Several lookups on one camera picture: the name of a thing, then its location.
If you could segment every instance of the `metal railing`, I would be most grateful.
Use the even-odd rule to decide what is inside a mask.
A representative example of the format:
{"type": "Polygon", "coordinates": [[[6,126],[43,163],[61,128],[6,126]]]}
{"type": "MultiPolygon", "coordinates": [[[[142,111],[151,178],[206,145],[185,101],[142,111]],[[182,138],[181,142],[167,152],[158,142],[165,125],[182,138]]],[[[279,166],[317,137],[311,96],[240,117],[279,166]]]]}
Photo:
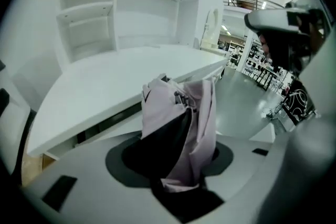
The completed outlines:
{"type": "Polygon", "coordinates": [[[225,6],[235,6],[250,10],[262,9],[263,7],[264,9],[283,8],[283,6],[270,0],[223,0],[223,3],[225,6]]]}

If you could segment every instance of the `pink fabric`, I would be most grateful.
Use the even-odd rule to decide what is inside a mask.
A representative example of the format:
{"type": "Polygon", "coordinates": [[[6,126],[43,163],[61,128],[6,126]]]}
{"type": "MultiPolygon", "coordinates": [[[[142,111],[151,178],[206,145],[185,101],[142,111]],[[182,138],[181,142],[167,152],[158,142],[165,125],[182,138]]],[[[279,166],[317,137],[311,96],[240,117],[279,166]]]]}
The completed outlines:
{"type": "Polygon", "coordinates": [[[208,80],[177,84],[161,79],[154,79],[143,86],[142,138],[180,116],[187,108],[193,112],[184,147],[167,178],[161,179],[169,192],[198,187],[201,169],[212,160],[216,146],[215,86],[213,81],[208,80]],[[189,97],[189,105],[175,103],[176,91],[189,97]]]}

